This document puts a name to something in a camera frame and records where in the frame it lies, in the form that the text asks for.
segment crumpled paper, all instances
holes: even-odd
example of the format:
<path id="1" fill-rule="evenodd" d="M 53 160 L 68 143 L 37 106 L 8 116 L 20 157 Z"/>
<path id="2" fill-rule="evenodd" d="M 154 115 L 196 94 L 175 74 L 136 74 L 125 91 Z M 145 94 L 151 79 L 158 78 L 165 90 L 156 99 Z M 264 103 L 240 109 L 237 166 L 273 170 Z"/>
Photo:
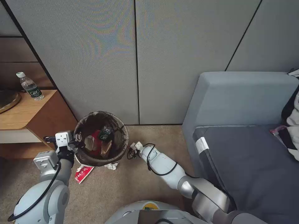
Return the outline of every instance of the crumpled paper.
<path id="1" fill-rule="evenodd" d="M 104 167 L 107 167 L 108 169 L 110 170 L 116 170 L 116 167 L 117 167 L 118 163 L 109 163 L 107 165 L 105 165 Z"/>

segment gray cushion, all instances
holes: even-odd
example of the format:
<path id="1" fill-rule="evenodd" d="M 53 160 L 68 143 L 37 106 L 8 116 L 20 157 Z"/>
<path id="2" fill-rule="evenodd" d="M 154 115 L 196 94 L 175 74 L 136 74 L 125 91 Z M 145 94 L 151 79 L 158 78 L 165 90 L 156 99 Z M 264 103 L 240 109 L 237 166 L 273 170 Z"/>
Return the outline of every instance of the gray cushion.
<path id="1" fill-rule="evenodd" d="M 269 129 L 275 126 L 202 127 L 209 149 L 200 153 L 204 177 L 227 191 L 238 210 L 269 224 L 299 222 L 299 162 Z"/>

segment white label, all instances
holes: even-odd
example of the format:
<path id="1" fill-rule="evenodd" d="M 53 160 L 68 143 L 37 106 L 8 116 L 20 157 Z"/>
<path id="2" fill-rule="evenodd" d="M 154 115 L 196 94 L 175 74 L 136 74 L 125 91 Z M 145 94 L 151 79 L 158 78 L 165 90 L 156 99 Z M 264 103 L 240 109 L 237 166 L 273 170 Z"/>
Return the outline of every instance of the white label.
<path id="1" fill-rule="evenodd" d="M 198 139 L 195 143 L 196 148 L 198 150 L 198 153 L 200 154 L 202 151 L 209 149 L 209 146 L 206 142 L 205 137 L 201 137 L 200 139 Z"/>

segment red packaging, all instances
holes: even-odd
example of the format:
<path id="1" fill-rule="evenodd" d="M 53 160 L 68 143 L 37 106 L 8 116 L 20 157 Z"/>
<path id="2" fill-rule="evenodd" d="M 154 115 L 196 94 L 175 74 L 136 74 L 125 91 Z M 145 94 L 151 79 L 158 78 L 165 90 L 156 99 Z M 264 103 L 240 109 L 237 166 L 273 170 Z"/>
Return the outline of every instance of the red packaging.
<path id="1" fill-rule="evenodd" d="M 94 166 L 84 166 L 81 165 L 75 174 L 75 180 L 80 184 L 82 181 L 90 174 L 90 172 L 94 169 Z"/>

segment wooden cabinet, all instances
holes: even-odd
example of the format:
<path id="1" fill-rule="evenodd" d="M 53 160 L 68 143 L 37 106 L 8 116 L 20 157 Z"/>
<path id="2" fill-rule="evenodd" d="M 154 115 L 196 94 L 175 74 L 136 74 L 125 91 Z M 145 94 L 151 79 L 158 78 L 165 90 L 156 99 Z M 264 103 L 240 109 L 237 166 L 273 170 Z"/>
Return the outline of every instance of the wooden cabinet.
<path id="1" fill-rule="evenodd" d="M 77 120 L 57 90 L 43 90 L 44 98 L 35 101 L 21 93 L 21 101 L 0 114 L 0 156 L 7 159 L 34 158 L 54 149 L 44 136 L 74 130 Z"/>

